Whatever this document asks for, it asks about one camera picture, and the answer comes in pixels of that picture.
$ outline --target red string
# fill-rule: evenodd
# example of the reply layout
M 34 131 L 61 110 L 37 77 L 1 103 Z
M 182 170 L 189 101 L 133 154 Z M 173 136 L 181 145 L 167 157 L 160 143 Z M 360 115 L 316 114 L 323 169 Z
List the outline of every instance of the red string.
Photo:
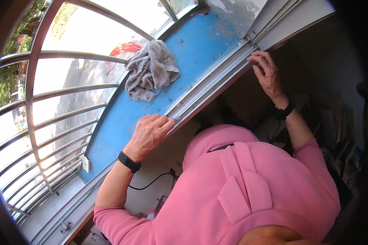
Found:
M 110 53 L 109 56 L 113 56 L 113 57 L 117 57 L 118 54 L 122 54 L 125 52 L 133 52 L 136 53 L 139 50 L 141 50 L 142 47 L 133 43 L 133 42 L 129 42 L 129 43 L 120 43 L 118 46 L 116 46 L 112 52 Z M 108 65 L 108 70 L 109 70 L 109 61 L 105 61 L 105 64 Z M 116 66 L 116 63 L 114 64 L 114 66 L 112 67 L 112 69 L 110 69 L 106 74 L 108 75 L 109 72 L 111 72 L 113 70 L 113 68 Z

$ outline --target curved railing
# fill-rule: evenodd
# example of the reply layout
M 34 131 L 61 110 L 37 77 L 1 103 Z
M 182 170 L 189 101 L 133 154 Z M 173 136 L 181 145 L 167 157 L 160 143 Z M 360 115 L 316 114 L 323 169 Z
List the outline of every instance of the curved railing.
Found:
M 10 112 L 12 110 L 18 109 L 20 107 L 25 107 L 25 114 L 26 114 L 26 119 L 27 119 L 27 130 L 21 131 L 18 134 L 14 135 L 13 137 L 7 139 L 6 141 L 0 143 L 0 151 L 10 146 L 15 141 L 27 135 L 30 138 L 30 143 L 31 143 L 31 148 L 32 148 L 22 153 L 20 156 L 17 156 L 10 163 L 4 164 L 4 167 L 0 170 L 0 177 L 3 176 L 8 170 L 14 167 L 21 160 L 25 159 L 31 154 L 34 154 L 35 156 L 35 162 L 33 164 L 30 164 L 26 169 L 18 173 L 13 179 L 11 179 L 7 184 L 5 184 L 1 188 L 1 192 L 4 193 L 6 190 L 10 188 L 10 186 L 16 183 L 17 180 L 19 180 L 21 177 L 23 177 L 25 174 L 27 174 L 34 168 L 38 167 L 39 169 L 39 172 L 37 174 L 35 174 L 30 179 L 25 181 L 25 183 L 23 183 L 18 188 L 16 188 L 16 190 L 12 194 L 10 194 L 8 198 L 5 199 L 9 212 L 12 213 L 12 216 L 14 217 L 15 222 L 18 224 L 23 222 L 25 218 L 29 217 L 37 208 L 41 206 L 42 203 L 44 203 L 49 197 L 54 195 L 58 189 L 62 188 L 66 183 L 68 183 L 77 174 L 81 166 L 82 155 L 84 154 L 85 149 L 88 145 L 88 140 L 93 134 L 93 129 L 95 128 L 95 125 L 98 123 L 98 119 L 94 119 L 89 122 L 85 122 L 81 125 L 78 125 L 69 130 L 66 130 L 58 135 L 55 135 L 51 139 L 41 144 L 37 144 L 36 142 L 35 131 L 45 126 L 48 126 L 50 124 L 54 124 L 66 118 L 69 118 L 75 115 L 80 115 L 80 114 L 86 113 L 91 110 L 95 110 L 99 108 L 102 108 L 103 110 L 106 107 L 108 101 L 102 104 L 92 105 L 92 106 L 85 107 L 79 110 L 71 111 L 69 113 L 65 113 L 65 114 L 56 116 L 50 120 L 44 121 L 36 125 L 33 122 L 33 103 L 37 101 L 53 98 L 56 96 L 68 95 L 68 94 L 77 93 L 77 92 L 92 91 L 96 89 L 117 88 L 119 83 L 122 82 L 123 78 L 125 77 L 122 75 L 120 77 L 121 80 L 118 83 L 114 83 L 114 84 L 97 84 L 97 85 L 78 86 L 78 87 L 70 87 L 70 88 L 65 88 L 61 90 L 46 92 L 46 93 L 42 93 L 38 95 L 33 94 L 35 72 L 36 72 L 37 63 L 39 59 L 79 58 L 79 59 L 88 59 L 88 60 L 109 61 L 109 62 L 115 62 L 115 63 L 126 63 L 127 61 L 127 60 L 112 57 L 112 56 L 97 55 L 97 54 L 85 53 L 85 52 L 41 50 L 42 44 L 49 30 L 49 27 L 52 21 L 54 20 L 54 17 L 56 16 L 59 8 L 64 2 L 86 8 L 93 12 L 97 12 L 98 14 L 101 14 L 105 17 L 108 17 L 122 24 L 123 26 L 127 28 L 130 28 L 131 30 L 135 31 L 136 33 L 138 33 L 139 35 L 141 35 L 147 40 L 160 38 L 166 35 L 166 32 L 168 31 L 168 29 L 172 27 L 178 19 L 183 17 L 185 14 L 187 14 L 190 10 L 192 10 L 194 7 L 198 5 L 198 1 L 195 1 L 190 6 L 183 9 L 180 13 L 175 14 L 166 0 L 160 0 L 160 3 L 166 9 L 166 12 L 171 17 L 171 20 L 168 21 L 164 26 L 162 26 L 152 37 L 151 35 L 147 34 L 142 29 L 135 26 L 131 22 L 127 21 L 126 19 L 122 18 L 118 14 L 96 3 L 93 3 L 91 1 L 88 1 L 88 0 L 66 0 L 66 1 L 54 0 L 50 4 L 48 9 L 45 11 L 44 17 L 42 18 L 40 26 L 34 37 L 31 51 L 15 53 L 15 54 L 7 55 L 7 56 L 0 58 L 0 68 L 8 66 L 10 64 L 22 62 L 22 61 L 28 61 L 28 67 L 27 67 L 27 73 L 26 73 L 26 79 L 25 79 L 25 89 L 26 89 L 25 98 L 14 101 L 0 108 L 0 116 L 2 116 L 5 113 Z M 66 135 L 73 133 L 77 130 L 83 129 L 90 125 L 92 125 L 91 130 L 87 134 L 82 135 L 81 137 L 75 140 L 72 140 L 69 143 L 64 144 L 63 146 L 55 149 L 52 153 L 48 154 L 47 156 L 43 158 L 39 156 L 38 150 L 41 149 L 42 147 L 48 144 L 51 144 L 53 142 L 56 142 L 57 140 L 65 137 Z M 54 156 L 55 154 L 63 151 L 64 149 L 67 149 L 70 146 L 73 146 L 74 144 L 79 144 L 79 146 L 77 146 L 75 149 L 71 150 L 70 152 L 64 154 L 59 159 L 56 159 L 49 166 L 45 168 L 42 166 L 42 162 L 44 160 Z M 64 159 L 72 155 L 73 157 L 71 157 L 69 160 L 67 160 L 63 164 L 60 164 L 61 161 L 63 161 Z M 58 167 L 53 172 L 46 175 L 45 171 L 54 167 L 56 164 L 60 164 L 60 167 Z M 53 178 L 48 180 L 49 177 L 52 177 L 57 172 L 59 172 L 59 174 L 55 175 Z M 35 184 L 31 188 L 25 190 L 25 188 L 31 182 L 34 182 Z M 13 202 L 13 199 L 20 192 L 23 193 L 22 196 L 20 196 L 19 198 L 17 198 L 15 202 Z

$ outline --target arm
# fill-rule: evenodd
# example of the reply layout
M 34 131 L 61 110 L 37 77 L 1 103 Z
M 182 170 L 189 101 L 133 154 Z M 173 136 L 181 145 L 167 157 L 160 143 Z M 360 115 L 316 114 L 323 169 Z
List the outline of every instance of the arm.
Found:
M 123 153 L 132 161 L 142 161 L 163 142 L 165 135 L 174 125 L 173 118 L 167 116 L 154 114 L 142 117 L 137 122 L 132 139 L 124 147 Z M 123 207 L 132 177 L 131 170 L 117 161 L 98 191 L 95 207 Z
M 247 61 L 257 63 L 252 68 L 260 85 L 274 105 L 278 109 L 285 110 L 289 104 L 289 99 L 280 86 L 278 69 L 270 54 L 268 52 L 256 51 L 247 58 Z M 299 149 L 311 139 L 314 139 L 314 135 L 308 125 L 295 109 L 286 117 L 286 128 L 288 129 L 294 150 Z

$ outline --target watch strap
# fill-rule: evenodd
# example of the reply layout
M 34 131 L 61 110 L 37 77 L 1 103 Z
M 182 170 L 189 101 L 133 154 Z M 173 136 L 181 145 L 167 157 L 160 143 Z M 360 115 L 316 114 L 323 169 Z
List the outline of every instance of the watch strap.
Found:
M 286 120 L 286 117 L 289 116 L 289 114 L 293 111 L 294 105 L 291 101 L 289 101 L 288 106 L 285 108 L 285 110 L 278 109 L 273 102 L 270 102 L 269 104 L 269 110 L 274 115 L 274 117 L 277 120 Z
M 120 151 L 120 154 L 118 155 L 117 159 L 127 168 L 131 169 L 132 173 L 136 173 L 137 171 L 139 171 L 140 167 L 142 166 L 140 161 L 137 162 L 132 161 L 122 151 Z

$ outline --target right hand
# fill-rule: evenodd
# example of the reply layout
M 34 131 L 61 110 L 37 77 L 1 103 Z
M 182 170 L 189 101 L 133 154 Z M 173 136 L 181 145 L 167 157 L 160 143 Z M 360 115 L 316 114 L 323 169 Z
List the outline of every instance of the right hand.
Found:
M 251 53 L 247 61 L 252 64 L 255 75 L 267 96 L 278 109 L 284 110 L 288 106 L 289 100 L 281 88 L 278 68 L 270 54 L 264 51 L 255 51 Z
M 123 153 L 132 161 L 142 161 L 162 144 L 166 134 L 174 126 L 173 118 L 158 113 L 142 117 L 137 122 L 132 139 L 124 147 Z

